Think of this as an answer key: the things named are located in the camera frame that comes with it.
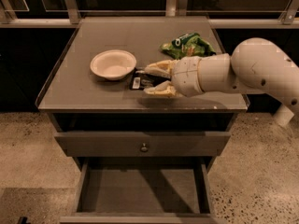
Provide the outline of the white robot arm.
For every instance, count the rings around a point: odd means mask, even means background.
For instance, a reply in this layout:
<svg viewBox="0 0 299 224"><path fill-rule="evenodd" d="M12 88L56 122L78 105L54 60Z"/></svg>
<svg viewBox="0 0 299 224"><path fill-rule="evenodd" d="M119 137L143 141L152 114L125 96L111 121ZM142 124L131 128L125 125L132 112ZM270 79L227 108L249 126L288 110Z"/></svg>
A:
<svg viewBox="0 0 299 224"><path fill-rule="evenodd" d="M193 97L206 92L265 93L299 113L299 67L276 44L263 38L241 42L233 53L184 57L146 66L167 81L144 89L149 95Z"/></svg>

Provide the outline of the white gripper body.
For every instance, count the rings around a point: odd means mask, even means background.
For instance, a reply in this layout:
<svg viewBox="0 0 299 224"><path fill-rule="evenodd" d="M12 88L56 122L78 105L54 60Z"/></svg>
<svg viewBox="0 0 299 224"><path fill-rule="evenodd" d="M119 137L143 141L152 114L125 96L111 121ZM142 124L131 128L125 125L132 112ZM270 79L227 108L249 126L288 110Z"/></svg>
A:
<svg viewBox="0 0 299 224"><path fill-rule="evenodd" d="M193 97L211 91L230 93L233 71L225 53L209 57L184 57L174 64L171 82L184 96Z"/></svg>

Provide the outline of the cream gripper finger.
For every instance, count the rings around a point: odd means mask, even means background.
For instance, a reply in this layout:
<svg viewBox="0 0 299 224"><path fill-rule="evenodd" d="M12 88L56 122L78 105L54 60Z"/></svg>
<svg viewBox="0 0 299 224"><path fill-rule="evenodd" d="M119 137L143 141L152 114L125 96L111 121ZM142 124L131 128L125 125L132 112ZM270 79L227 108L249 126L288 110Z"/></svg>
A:
<svg viewBox="0 0 299 224"><path fill-rule="evenodd" d="M151 63L145 67L144 71L146 74L153 76L170 78L177 62L178 60L163 60L157 63Z"/></svg>
<svg viewBox="0 0 299 224"><path fill-rule="evenodd" d="M172 82L167 80L155 87L145 88L144 92L148 95L153 95L157 97L182 97L175 87L173 86Z"/></svg>

